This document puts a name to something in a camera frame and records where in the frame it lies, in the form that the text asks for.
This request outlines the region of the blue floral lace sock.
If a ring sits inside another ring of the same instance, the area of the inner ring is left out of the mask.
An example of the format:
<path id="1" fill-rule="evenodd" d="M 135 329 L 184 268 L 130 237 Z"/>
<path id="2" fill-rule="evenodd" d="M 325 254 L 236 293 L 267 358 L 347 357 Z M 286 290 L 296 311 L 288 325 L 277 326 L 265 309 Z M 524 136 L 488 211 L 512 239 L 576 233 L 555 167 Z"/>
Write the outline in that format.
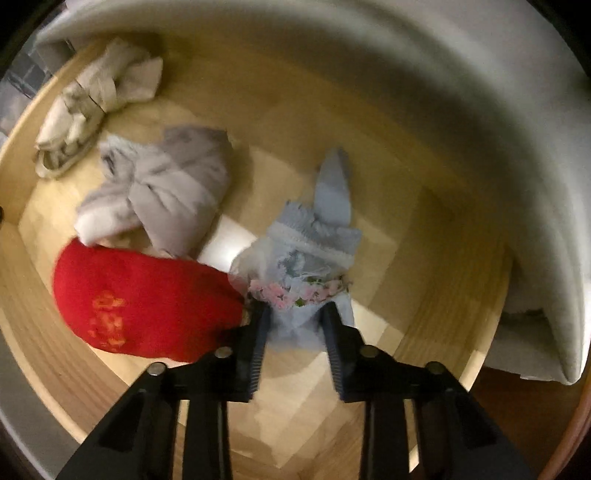
<path id="1" fill-rule="evenodd" d="M 235 257 L 228 277 L 243 296 L 271 307 L 267 341 L 276 349 L 325 348 L 318 311 L 335 303 L 353 326 L 349 270 L 362 232 L 352 226 L 349 156 L 329 151 L 315 181 L 314 201 L 288 201 L 266 234 Z"/>

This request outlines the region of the wooden top drawer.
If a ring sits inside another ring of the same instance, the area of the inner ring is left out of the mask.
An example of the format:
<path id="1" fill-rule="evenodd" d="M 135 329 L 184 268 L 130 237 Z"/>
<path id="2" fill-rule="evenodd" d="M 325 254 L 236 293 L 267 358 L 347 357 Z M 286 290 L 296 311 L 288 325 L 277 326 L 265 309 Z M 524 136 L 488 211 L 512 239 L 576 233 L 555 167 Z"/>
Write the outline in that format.
<path id="1" fill-rule="evenodd" d="M 512 259 L 479 217 L 446 159 L 353 91 L 222 37 L 138 35 L 164 60 L 150 103 L 110 116 L 105 132 L 154 142 L 166 126 L 228 131 L 231 187 L 200 261 L 224 270 L 290 199 L 310 200 L 330 148 L 351 160 L 353 224 L 363 240 L 351 271 L 363 336 L 399 361 L 445 364 L 471 387 L 504 304 Z M 34 168 L 34 141 L 57 94 L 105 48 L 76 54 L 17 121 L 1 149 L 1 423 L 32 474 L 57 475 L 145 368 L 75 337 L 51 294 L 54 262 L 75 210 L 101 182 L 91 151 L 56 181 Z"/>

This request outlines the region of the red embroidered underwear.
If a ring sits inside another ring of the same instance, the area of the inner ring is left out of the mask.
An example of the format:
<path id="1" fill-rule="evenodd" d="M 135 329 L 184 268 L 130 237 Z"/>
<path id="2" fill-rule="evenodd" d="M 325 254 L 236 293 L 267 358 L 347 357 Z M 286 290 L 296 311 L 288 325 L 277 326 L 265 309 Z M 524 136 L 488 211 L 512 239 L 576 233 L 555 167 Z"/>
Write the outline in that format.
<path id="1" fill-rule="evenodd" d="M 78 239 L 58 256 L 52 287 L 70 330 L 114 354 L 192 363 L 242 322 L 242 295 L 225 273 Z"/>

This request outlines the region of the taupe knotted underwear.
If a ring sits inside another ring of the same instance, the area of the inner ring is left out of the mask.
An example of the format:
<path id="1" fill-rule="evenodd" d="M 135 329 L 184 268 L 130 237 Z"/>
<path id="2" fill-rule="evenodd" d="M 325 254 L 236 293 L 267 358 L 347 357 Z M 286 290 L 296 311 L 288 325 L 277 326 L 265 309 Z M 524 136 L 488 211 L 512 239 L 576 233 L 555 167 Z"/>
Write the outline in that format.
<path id="1" fill-rule="evenodd" d="M 191 255 L 228 192 L 228 134 L 177 125 L 154 144 L 110 135 L 99 151 L 104 182 L 77 208 L 74 229 L 81 243 L 91 246 L 142 228 L 156 251 Z"/>

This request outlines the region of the grey drawer cabinet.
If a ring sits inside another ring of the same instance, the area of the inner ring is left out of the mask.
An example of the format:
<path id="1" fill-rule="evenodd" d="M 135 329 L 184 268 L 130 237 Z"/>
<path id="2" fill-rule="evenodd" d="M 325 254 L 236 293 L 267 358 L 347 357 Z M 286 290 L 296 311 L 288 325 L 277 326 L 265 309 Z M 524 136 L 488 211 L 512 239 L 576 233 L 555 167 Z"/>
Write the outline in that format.
<path id="1" fill-rule="evenodd" d="M 353 91 L 443 155 L 512 259 L 482 368 L 569 386 L 581 379 L 590 343 L 590 83 L 530 3 L 5 1 L 1 70 L 17 72 L 31 41 L 51 81 L 99 40 L 143 47 L 134 37 L 153 34 L 266 50 Z"/>

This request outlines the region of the orange wooden furniture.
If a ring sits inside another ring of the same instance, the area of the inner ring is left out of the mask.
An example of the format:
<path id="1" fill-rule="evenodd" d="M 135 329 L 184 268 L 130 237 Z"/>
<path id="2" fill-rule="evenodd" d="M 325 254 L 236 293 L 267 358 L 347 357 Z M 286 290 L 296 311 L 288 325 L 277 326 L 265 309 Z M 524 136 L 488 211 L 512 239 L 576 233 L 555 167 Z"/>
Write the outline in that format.
<path id="1" fill-rule="evenodd" d="M 571 386 L 562 386 L 552 400 L 551 439 L 557 444 L 539 479 L 556 479 L 590 432 L 590 359 L 581 379 Z"/>

